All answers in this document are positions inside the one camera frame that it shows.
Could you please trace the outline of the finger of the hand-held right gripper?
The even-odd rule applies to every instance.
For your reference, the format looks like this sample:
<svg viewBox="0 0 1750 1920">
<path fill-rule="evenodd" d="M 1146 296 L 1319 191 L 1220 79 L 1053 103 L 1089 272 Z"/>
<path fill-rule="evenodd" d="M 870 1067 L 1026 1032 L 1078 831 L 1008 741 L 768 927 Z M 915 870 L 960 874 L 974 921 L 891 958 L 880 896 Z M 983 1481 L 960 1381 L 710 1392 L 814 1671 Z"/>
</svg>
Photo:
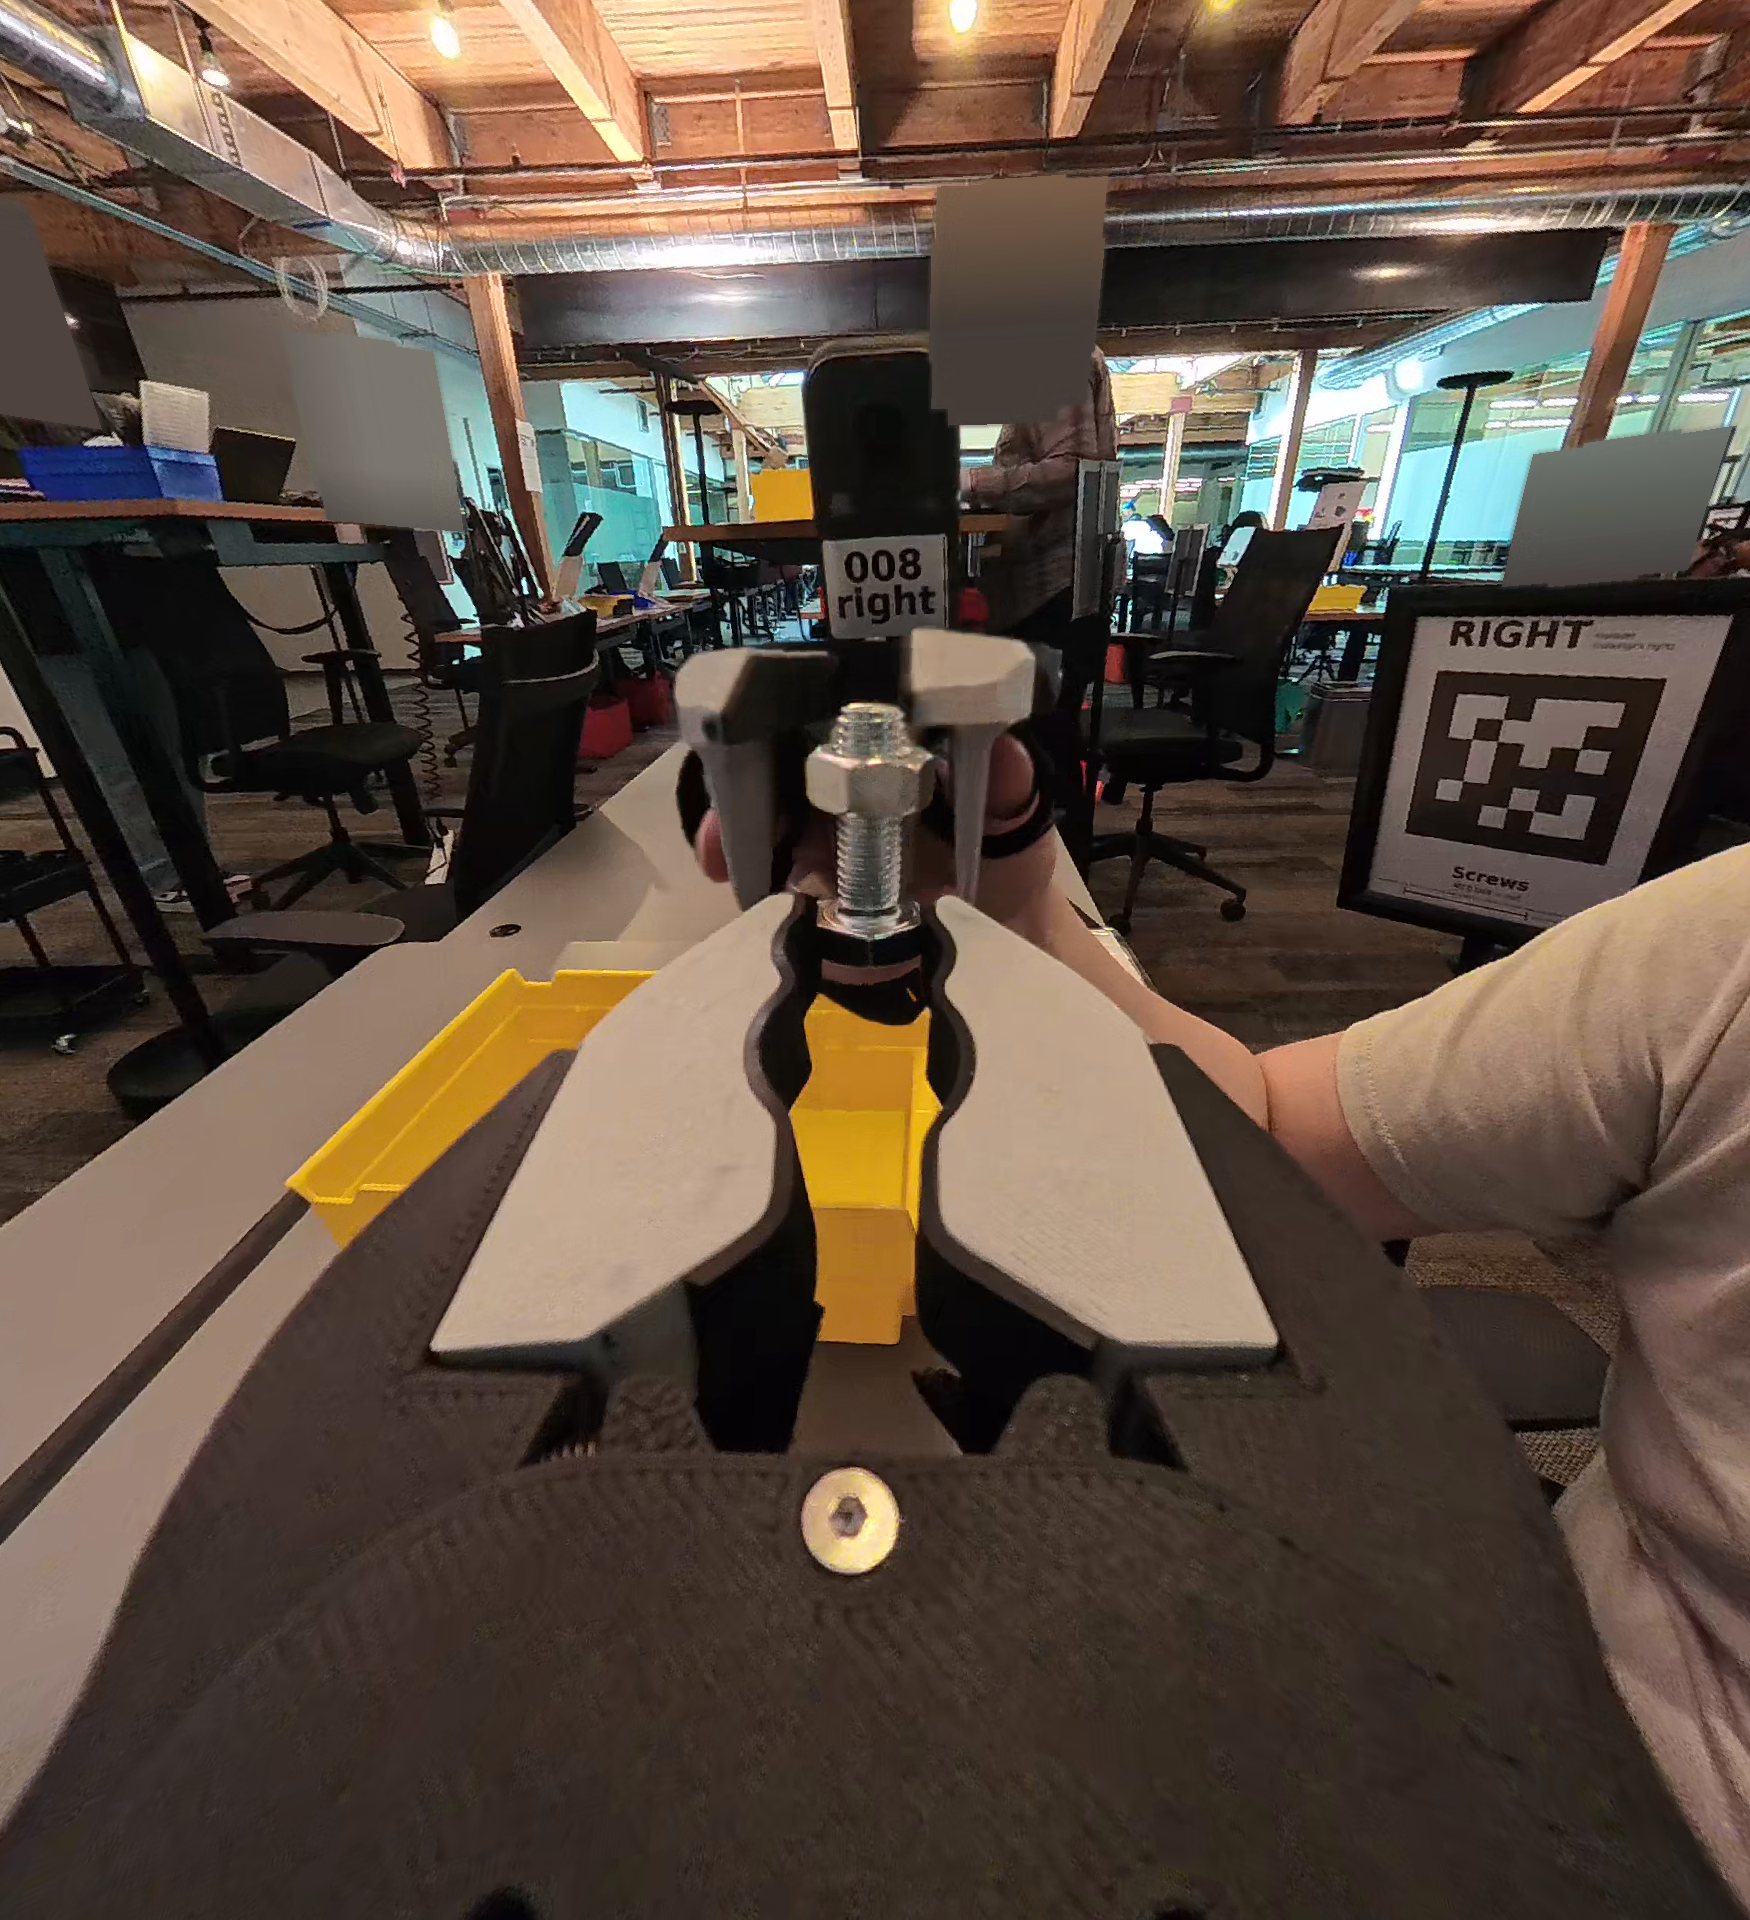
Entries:
<svg viewBox="0 0 1750 1920">
<path fill-rule="evenodd" d="M 976 902 L 990 749 L 1032 708 L 1032 649 L 1023 637 L 940 630 L 907 637 L 907 718 L 940 749 L 950 798 L 953 896 Z"/>
<path fill-rule="evenodd" d="M 739 909 L 787 887 L 792 843 L 811 826 L 803 759 L 835 718 L 826 649 L 710 649 L 677 672 L 677 821 L 723 826 L 723 870 Z"/>
</svg>

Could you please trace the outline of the framed black-and-white marker sign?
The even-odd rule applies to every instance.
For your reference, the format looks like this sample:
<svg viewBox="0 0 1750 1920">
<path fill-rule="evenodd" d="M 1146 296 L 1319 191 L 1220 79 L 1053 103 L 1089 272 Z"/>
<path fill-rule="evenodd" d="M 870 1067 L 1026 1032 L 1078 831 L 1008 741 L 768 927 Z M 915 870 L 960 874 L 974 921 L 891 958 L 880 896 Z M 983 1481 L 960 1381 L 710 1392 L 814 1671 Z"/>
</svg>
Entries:
<svg viewBox="0 0 1750 1920">
<path fill-rule="evenodd" d="M 1742 718 L 1750 577 L 1394 589 L 1335 909 L 1482 970 L 1696 859 Z"/>
</svg>

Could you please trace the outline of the dark standing desk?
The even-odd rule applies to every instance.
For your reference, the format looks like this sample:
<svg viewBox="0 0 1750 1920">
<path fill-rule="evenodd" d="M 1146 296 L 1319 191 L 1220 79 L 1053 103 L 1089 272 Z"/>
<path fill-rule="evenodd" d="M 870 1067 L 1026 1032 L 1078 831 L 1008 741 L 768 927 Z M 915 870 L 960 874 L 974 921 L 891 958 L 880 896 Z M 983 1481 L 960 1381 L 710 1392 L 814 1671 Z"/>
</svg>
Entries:
<svg viewBox="0 0 1750 1920">
<path fill-rule="evenodd" d="M 172 1032 L 116 1056 L 114 1093 L 145 1117 L 199 1083 L 250 1032 L 209 1013 L 172 921 L 164 915 L 132 826 L 150 826 L 199 927 L 238 909 L 209 839 L 199 788 L 183 779 L 172 696 L 132 668 L 94 589 L 94 553 L 150 567 L 172 596 L 191 569 L 306 567 L 334 589 L 334 618 L 363 630 L 351 567 L 380 544 L 340 544 L 319 509 L 214 496 L 0 501 L 0 672 L 27 708 L 137 946 L 172 1004 Z"/>
</svg>

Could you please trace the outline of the steel hex nut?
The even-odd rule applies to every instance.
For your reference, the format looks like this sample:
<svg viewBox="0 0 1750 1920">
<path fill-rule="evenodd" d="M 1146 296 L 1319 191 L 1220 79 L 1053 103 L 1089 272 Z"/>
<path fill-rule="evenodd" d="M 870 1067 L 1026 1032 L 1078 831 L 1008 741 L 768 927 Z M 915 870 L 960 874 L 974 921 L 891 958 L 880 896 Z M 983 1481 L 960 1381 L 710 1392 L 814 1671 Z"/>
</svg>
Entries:
<svg viewBox="0 0 1750 1920">
<path fill-rule="evenodd" d="M 915 743 L 891 756 L 814 743 L 803 756 L 803 793 L 835 819 L 915 819 L 936 798 L 936 756 Z"/>
</svg>

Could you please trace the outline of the silver ventilation duct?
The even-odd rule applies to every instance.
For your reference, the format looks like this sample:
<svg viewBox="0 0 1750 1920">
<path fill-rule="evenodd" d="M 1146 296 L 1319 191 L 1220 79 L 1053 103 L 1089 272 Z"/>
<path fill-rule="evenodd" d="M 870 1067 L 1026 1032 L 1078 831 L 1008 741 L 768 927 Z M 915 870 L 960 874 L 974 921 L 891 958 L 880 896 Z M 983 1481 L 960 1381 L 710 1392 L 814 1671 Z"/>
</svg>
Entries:
<svg viewBox="0 0 1750 1920">
<path fill-rule="evenodd" d="M 685 199 L 685 227 L 610 227 L 606 199 L 557 216 L 446 226 L 374 208 L 300 137 L 250 106 L 195 82 L 127 29 L 65 29 L 40 3 L 0 3 L 0 62 L 50 82 L 86 130 L 306 248 L 374 258 L 408 272 L 610 272 L 610 267 L 744 267 L 744 265 L 870 265 L 928 258 L 936 208 L 870 208 L 819 226 L 768 226 L 768 191 Z M 1494 191 L 1466 199 L 1109 199 L 1109 248 L 1248 248 L 1248 240 L 1476 240 L 1526 227 L 1737 227 L 1750 182 L 1664 191 Z"/>
</svg>

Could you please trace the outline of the person's right forearm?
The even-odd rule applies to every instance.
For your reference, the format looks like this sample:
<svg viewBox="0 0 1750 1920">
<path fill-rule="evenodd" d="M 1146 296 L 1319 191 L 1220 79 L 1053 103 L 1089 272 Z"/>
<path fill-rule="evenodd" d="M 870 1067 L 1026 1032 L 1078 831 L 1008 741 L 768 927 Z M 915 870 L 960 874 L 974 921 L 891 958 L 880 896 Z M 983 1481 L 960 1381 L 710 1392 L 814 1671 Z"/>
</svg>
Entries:
<svg viewBox="0 0 1750 1920">
<path fill-rule="evenodd" d="M 1141 985 L 1111 946 L 1089 932 L 1056 877 L 1041 909 L 1016 911 L 1016 927 L 1125 1009 L 1146 1042 L 1178 1045 L 1366 1236 L 1411 1242 L 1431 1229 L 1353 1144 L 1335 1083 L 1335 1034 L 1248 1050 L 1248 1042 Z"/>
</svg>

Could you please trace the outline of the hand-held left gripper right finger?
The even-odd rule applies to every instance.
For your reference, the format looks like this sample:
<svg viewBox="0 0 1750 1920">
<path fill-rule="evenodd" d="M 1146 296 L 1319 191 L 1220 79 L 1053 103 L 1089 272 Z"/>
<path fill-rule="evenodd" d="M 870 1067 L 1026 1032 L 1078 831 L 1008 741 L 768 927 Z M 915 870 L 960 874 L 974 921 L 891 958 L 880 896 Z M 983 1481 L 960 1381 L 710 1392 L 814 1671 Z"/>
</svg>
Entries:
<svg viewBox="0 0 1750 1920">
<path fill-rule="evenodd" d="M 1278 1337 L 1141 1025 L 976 909 L 936 902 L 953 1083 L 928 1249 L 1097 1369 L 1263 1365 Z"/>
</svg>

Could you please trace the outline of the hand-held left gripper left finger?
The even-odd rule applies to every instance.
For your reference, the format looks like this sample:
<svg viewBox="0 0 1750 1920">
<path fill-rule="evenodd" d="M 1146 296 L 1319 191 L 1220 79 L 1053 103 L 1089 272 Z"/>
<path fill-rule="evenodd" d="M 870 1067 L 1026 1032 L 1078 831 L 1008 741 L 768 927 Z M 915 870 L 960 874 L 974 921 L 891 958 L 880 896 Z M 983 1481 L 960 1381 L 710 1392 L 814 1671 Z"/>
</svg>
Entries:
<svg viewBox="0 0 1750 1920">
<path fill-rule="evenodd" d="M 792 992 L 801 915 L 801 896 L 748 909 L 593 1025 L 430 1361 L 695 1369 L 695 1282 L 768 1249 L 792 1207 L 792 1125 L 768 1079 L 768 1025 Z"/>
</svg>

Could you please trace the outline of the blue storage crate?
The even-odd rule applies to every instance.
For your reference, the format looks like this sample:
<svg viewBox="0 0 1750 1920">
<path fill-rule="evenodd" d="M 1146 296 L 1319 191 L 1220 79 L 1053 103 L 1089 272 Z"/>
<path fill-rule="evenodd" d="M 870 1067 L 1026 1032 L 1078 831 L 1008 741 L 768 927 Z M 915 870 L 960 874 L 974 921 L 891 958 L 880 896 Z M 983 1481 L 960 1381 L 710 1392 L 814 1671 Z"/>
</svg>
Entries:
<svg viewBox="0 0 1750 1920">
<path fill-rule="evenodd" d="M 27 487 L 50 501 L 215 501 L 215 459 L 145 440 L 27 440 L 19 445 Z"/>
</svg>

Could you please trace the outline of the black rolling cart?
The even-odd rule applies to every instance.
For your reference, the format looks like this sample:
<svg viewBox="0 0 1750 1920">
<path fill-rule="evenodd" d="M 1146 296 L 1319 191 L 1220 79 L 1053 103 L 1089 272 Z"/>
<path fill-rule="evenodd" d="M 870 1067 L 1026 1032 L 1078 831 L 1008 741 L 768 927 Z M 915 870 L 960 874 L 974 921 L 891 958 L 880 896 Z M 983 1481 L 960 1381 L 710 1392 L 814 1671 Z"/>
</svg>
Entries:
<svg viewBox="0 0 1750 1920">
<path fill-rule="evenodd" d="M 77 849 L 61 798 L 50 793 L 40 749 L 0 725 L 0 805 L 40 798 L 54 843 L 0 849 L 0 1042 L 50 1042 L 71 1050 L 87 1032 L 150 1004 L 145 970 L 132 962 L 123 927 L 114 921 L 94 870 Z M 114 962 L 50 962 L 35 911 L 87 902 Z"/>
</svg>

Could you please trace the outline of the steel bolt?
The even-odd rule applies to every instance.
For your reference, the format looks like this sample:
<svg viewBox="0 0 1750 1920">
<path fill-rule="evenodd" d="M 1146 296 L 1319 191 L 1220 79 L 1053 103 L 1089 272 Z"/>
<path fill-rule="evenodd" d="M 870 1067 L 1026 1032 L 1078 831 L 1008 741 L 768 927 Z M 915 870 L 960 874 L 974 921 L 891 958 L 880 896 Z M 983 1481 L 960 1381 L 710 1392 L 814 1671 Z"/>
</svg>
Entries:
<svg viewBox="0 0 1750 1920">
<path fill-rule="evenodd" d="M 901 707 L 839 707 L 826 741 L 851 756 L 891 756 L 915 743 Z M 835 927 L 853 942 L 891 942 L 915 927 L 907 896 L 907 843 L 915 819 L 835 819 Z"/>
</svg>

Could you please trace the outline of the black office chair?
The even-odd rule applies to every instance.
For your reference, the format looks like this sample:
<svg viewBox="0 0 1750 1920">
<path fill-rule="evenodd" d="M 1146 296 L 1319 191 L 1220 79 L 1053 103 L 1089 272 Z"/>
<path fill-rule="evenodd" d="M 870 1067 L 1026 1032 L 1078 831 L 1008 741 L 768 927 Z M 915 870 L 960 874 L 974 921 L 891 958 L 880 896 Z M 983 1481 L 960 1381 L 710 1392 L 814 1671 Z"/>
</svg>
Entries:
<svg viewBox="0 0 1750 1920">
<path fill-rule="evenodd" d="M 1163 649 L 1178 707 L 1097 707 L 1089 759 L 1141 793 L 1125 831 L 1097 831 L 1089 859 L 1125 855 L 1128 884 L 1111 927 L 1128 932 L 1153 859 L 1220 887 L 1220 915 L 1248 915 L 1248 887 L 1200 843 L 1158 826 L 1158 793 L 1174 783 L 1255 783 L 1276 768 L 1276 707 L 1286 649 L 1335 558 L 1342 531 L 1252 531 L 1206 637 Z"/>
<path fill-rule="evenodd" d="M 297 909 L 324 877 L 374 877 L 394 887 L 380 843 L 351 839 L 334 798 L 351 798 L 351 811 L 374 811 L 374 779 L 408 770 L 408 759 L 420 756 L 412 725 L 374 718 L 290 725 L 286 675 L 265 656 L 257 668 L 223 662 L 195 675 L 191 735 L 199 793 L 300 798 L 319 805 L 330 821 L 330 839 L 319 849 L 300 849 L 250 877 L 250 909 Z"/>
<path fill-rule="evenodd" d="M 215 958 L 306 950 L 344 974 L 380 946 L 444 942 L 573 826 L 580 718 L 599 681 L 599 618 L 478 630 L 478 724 L 444 884 L 357 911 L 250 911 L 209 927 Z"/>
</svg>

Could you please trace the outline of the black floor lamp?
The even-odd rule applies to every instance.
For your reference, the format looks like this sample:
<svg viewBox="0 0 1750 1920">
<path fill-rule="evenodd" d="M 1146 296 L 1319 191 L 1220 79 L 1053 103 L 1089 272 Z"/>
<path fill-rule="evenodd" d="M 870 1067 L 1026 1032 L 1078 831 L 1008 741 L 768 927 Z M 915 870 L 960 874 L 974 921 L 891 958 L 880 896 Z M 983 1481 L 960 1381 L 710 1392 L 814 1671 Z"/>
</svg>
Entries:
<svg viewBox="0 0 1750 1920">
<path fill-rule="evenodd" d="M 1476 398 L 1482 398 L 1486 384 L 1506 384 L 1506 380 L 1511 380 L 1511 369 L 1461 369 L 1461 374 L 1443 374 L 1443 380 L 1437 380 L 1437 390 L 1454 390 L 1454 398 L 1461 398 L 1461 421 L 1454 421 L 1443 487 L 1437 487 L 1437 501 L 1431 501 L 1421 569 L 1414 569 L 1421 580 L 1423 580 L 1431 567 L 1437 567 L 1437 537 L 1443 537 L 1443 514 L 1450 514 L 1450 496 L 1454 496 L 1454 475 L 1461 475 L 1461 452 L 1466 452 L 1466 439 L 1468 439 Z"/>
</svg>

